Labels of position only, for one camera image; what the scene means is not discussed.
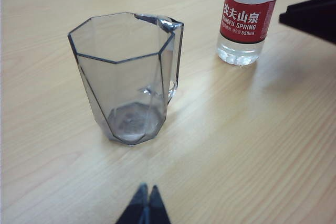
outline table surface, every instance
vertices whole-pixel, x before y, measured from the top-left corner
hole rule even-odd
[[[140,182],[172,223],[336,223],[336,48],[278,24],[300,1],[236,67],[223,0],[2,0],[2,223],[114,223]],[[125,10],[185,23],[167,120],[134,147],[102,135],[67,39]]]

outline water bottle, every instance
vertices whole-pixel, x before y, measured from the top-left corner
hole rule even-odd
[[[262,50],[276,0],[224,0],[217,51],[229,63],[255,62]]]

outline glass cup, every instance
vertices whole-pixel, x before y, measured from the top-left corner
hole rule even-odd
[[[94,118],[109,139],[135,145],[158,134],[177,89],[183,26],[117,13],[69,33]]]

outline bottle label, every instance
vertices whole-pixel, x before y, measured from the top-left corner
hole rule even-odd
[[[276,0],[225,0],[220,33],[238,43],[265,39]]]

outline black triangular object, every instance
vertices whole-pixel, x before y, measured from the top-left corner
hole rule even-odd
[[[147,185],[141,184],[131,202],[115,224],[139,223],[139,220],[143,215],[143,209],[147,205],[147,197]]]
[[[287,7],[279,22],[336,44],[336,0],[310,0]]]
[[[149,206],[151,209],[151,224],[170,224],[157,186],[154,186],[152,189],[152,193],[149,197]]]

